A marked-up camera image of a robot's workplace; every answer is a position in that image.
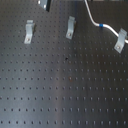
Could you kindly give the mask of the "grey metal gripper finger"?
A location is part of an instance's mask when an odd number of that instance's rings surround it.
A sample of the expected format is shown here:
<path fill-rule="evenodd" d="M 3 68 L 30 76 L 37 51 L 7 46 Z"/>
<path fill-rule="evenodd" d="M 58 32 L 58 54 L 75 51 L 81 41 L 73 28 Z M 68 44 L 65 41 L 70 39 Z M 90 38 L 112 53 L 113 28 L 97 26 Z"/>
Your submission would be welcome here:
<path fill-rule="evenodd" d="M 51 0 L 38 0 L 38 5 L 42 7 L 45 11 L 50 10 Z"/>

